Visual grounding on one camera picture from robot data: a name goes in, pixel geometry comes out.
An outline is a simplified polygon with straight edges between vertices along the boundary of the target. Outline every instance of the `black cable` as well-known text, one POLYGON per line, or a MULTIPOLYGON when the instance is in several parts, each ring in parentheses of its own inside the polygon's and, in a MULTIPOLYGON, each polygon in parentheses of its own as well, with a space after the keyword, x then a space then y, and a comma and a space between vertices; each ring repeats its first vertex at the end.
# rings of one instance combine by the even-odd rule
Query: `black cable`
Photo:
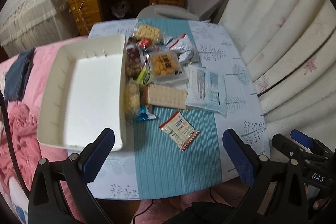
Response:
POLYGON ((139 214, 137 214, 137 215, 135 215, 135 216, 133 217, 133 224, 135 224, 135 218, 136 218, 137 216, 142 215, 142 214, 144 214, 145 212, 147 212, 147 211, 149 210, 149 208, 152 207, 153 204, 154 204, 154 199, 152 199, 152 203, 151 203, 151 205, 149 205, 148 208, 147 208, 146 210, 144 210, 142 213, 139 213, 139 214))
POLYGON ((219 203, 214 199, 214 197, 213 197, 212 194, 211 194, 211 187, 210 187, 210 197, 212 198, 212 200, 213 200, 215 203, 219 204, 219 203))
POLYGON ((14 152, 14 147, 13 147, 13 141, 12 141, 12 135, 11 135, 11 127, 9 126, 9 119, 8 119, 8 112, 7 112, 7 107, 6 107, 6 102, 5 99, 2 95, 2 92, 0 91, 0 107, 1 107, 1 112, 3 115, 3 122, 5 125, 5 131, 6 131, 6 138, 7 138, 7 144, 8 144, 8 149, 9 149, 9 154, 10 158, 13 162, 13 167, 16 173, 16 177, 21 185, 21 188, 23 192, 25 193, 26 197, 29 199, 29 190, 25 184, 25 181, 23 180, 19 165, 17 164, 15 152, 14 152))

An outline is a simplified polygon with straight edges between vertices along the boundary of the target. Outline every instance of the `blue wrapper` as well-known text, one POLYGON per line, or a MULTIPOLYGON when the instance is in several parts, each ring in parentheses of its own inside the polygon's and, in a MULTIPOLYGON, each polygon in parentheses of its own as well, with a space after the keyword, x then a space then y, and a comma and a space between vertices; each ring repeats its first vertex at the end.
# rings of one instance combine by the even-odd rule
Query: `blue wrapper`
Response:
POLYGON ((144 105, 140 105, 140 115, 135 118, 136 121, 147 121, 147 120, 153 120, 156 119, 156 116, 151 113, 152 112, 152 106, 145 107, 144 105))

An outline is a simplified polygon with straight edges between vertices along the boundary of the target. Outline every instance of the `white curtain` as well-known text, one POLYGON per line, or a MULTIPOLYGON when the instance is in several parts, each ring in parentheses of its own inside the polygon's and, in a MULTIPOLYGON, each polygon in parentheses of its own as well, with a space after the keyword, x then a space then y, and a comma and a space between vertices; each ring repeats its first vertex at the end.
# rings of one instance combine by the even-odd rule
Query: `white curtain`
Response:
POLYGON ((270 139, 298 129, 336 146, 336 11, 330 0, 229 0, 219 22, 251 74, 270 139))

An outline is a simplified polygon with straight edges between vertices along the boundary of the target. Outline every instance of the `white plastic tray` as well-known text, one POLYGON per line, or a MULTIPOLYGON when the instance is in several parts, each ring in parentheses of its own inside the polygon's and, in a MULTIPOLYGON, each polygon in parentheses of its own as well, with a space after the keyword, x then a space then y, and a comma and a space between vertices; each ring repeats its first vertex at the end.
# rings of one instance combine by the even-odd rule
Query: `white plastic tray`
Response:
POLYGON ((125 35, 62 46, 50 70, 37 129, 40 143, 82 150, 104 128, 115 133, 112 151, 126 142, 125 35))

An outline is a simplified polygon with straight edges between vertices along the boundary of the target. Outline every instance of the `pink blanket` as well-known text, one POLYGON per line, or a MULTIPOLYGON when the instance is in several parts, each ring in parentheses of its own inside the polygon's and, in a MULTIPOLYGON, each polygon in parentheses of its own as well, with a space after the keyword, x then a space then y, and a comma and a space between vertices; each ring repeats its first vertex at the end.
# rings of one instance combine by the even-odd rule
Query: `pink blanket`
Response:
MULTIPOLYGON (((49 161, 65 160, 67 151, 59 148, 39 145, 36 139, 37 120, 40 112, 44 88, 49 71, 53 65, 58 49, 64 45, 87 37, 76 37, 54 44, 38 47, 33 57, 33 68, 27 83, 26 92, 21 102, 8 104, 8 115, 13 136, 13 144, 17 161, 27 187, 30 189, 37 162, 41 157, 49 161)), ((0 64, 0 73, 6 73, 15 62, 17 56, 0 64)), ((0 181, 6 194, 9 194, 9 179, 15 176, 13 164, 8 152, 6 137, 1 136, 0 145, 0 181)), ((64 194, 73 212, 73 215, 83 221, 80 213, 71 198, 66 185, 62 184, 64 194)))

